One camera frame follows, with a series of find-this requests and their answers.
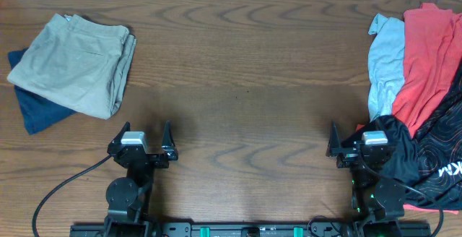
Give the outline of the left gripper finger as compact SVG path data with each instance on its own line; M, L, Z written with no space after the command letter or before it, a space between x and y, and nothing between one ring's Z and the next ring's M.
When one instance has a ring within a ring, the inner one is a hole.
M115 136L115 138L111 141L111 145L120 145L121 144L121 140L123 138L123 135L126 133L126 132L129 132L131 131L131 125L130 125L130 122L127 121L122 129L119 131L119 133Z
M162 135L162 149L175 149L175 143L171 132L171 125L169 121L166 121L164 132Z

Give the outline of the black patterned cycling jersey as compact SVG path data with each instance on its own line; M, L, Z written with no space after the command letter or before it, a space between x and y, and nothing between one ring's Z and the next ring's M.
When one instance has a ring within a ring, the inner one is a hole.
M381 116L345 139L351 147L364 132L383 130L396 145L380 174L434 198L444 210L461 209L461 68L432 115L412 137L396 117Z

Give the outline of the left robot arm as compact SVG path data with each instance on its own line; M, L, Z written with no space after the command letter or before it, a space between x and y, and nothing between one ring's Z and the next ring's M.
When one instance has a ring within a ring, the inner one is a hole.
M104 236L162 235L162 226L148 215L148 210L154 171L168 168L169 162L178 160L169 121L165 124L161 148L162 153L149 153L146 134L132 131L129 122L108 145L109 156L127 173L107 187L108 214L104 222Z

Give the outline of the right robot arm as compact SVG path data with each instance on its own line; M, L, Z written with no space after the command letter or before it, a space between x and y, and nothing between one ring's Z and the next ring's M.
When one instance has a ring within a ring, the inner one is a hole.
M338 168L352 174L352 222L333 229L339 236L402 236L398 218L404 215L406 190L398 182L380 174L392 158L395 146L385 132L363 132L346 145L332 124L326 155L336 158Z

